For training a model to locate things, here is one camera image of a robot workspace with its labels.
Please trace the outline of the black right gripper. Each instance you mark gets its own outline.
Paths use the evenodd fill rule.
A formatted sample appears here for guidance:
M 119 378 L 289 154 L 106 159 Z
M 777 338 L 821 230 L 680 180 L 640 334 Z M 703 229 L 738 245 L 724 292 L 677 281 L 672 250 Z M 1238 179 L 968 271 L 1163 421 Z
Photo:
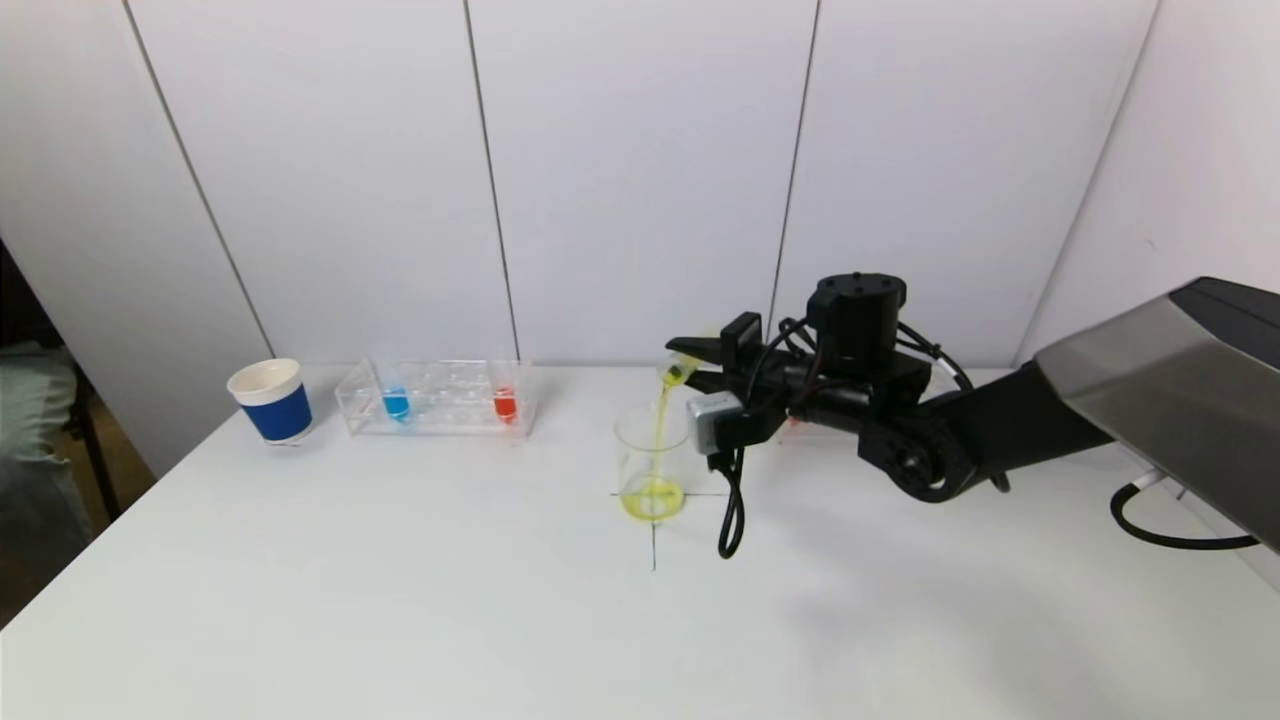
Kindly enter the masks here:
M 718 337 L 682 336 L 669 340 L 666 350 L 675 363 L 721 365 L 719 372 L 695 370 L 684 382 L 690 389 L 714 395 L 732 389 L 736 395 L 763 393 L 768 386 L 783 384 L 787 373 L 805 366 L 805 350 L 795 336 L 805 336 L 803 322 L 785 316 L 773 340 L 765 341 L 759 313 L 744 313 Z

